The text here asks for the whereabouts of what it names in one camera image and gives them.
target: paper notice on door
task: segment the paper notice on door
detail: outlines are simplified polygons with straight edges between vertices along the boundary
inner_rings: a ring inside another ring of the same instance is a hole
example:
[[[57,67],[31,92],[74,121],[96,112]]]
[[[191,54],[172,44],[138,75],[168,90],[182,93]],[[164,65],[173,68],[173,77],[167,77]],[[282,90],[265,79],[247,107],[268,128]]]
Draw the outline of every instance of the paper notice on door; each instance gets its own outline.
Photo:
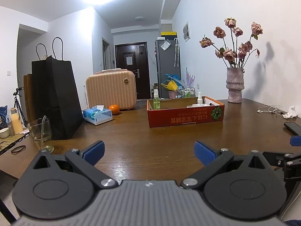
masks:
[[[133,57],[126,57],[126,65],[133,65]]]

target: blue gripper pad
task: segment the blue gripper pad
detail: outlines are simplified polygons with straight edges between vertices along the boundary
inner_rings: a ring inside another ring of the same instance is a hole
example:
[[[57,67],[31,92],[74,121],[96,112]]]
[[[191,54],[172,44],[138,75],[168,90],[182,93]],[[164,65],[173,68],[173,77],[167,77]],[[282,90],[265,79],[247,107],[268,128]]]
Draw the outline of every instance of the blue gripper pad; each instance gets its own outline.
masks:
[[[301,146],[301,136],[293,136],[290,138],[291,146]]]
[[[104,156],[104,142],[101,142],[86,151],[82,158],[94,166]]]
[[[195,156],[207,166],[211,161],[216,159],[216,153],[204,146],[200,141],[195,142]]]

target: tissue box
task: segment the tissue box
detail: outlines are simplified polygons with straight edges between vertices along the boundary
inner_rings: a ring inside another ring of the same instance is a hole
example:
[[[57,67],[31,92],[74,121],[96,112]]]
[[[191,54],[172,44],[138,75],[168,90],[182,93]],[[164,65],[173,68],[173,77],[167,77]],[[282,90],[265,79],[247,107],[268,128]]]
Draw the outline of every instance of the tissue box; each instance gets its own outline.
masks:
[[[97,106],[92,107],[89,110],[83,110],[82,115],[84,119],[94,125],[103,124],[105,122],[113,120],[112,111],[108,109],[103,109],[101,112],[98,112],[94,115],[94,120],[91,117],[91,110],[98,110]]]

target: gray gripper base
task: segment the gray gripper base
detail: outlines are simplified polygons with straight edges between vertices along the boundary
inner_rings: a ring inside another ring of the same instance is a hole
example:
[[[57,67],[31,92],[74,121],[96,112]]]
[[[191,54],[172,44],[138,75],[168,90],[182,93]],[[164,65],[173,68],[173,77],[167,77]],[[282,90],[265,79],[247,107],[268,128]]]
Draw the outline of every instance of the gray gripper base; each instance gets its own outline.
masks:
[[[284,226],[278,218],[235,221],[210,209],[195,190],[174,181],[124,180],[120,187],[100,191],[84,211],[57,221],[21,217],[14,226]]]

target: bag handle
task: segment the bag handle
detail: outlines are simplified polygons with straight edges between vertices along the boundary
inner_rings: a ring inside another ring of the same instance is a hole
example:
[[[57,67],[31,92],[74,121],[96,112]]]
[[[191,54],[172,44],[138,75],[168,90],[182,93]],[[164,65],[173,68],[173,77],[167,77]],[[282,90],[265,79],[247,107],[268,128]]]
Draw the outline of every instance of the bag handle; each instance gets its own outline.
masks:
[[[56,37],[56,38],[60,39],[61,42],[62,42],[62,60],[63,60],[63,40],[62,40],[60,37]],[[53,41],[52,41],[52,52],[53,52],[53,55],[54,55],[54,56],[55,56],[55,51],[54,51],[54,49],[53,49],[53,43],[55,42],[55,39],[56,39],[56,38],[54,38]]]
[[[45,51],[46,51],[46,56],[47,56],[47,57],[48,57],[48,54],[47,54],[46,46],[45,46],[44,44],[42,44],[42,43],[39,43],[39,44],[37,45],[37,47],[36,47],[36,52],[37,52],[37,55],[38,55],[38,57],[39,57],[39,60],[41,60],[41,59],[40,59],[40,56],[39,56],[39,54],[38,54],[38,46],[39,46],[39,45],[43,45],[43,46],[44,46]]]

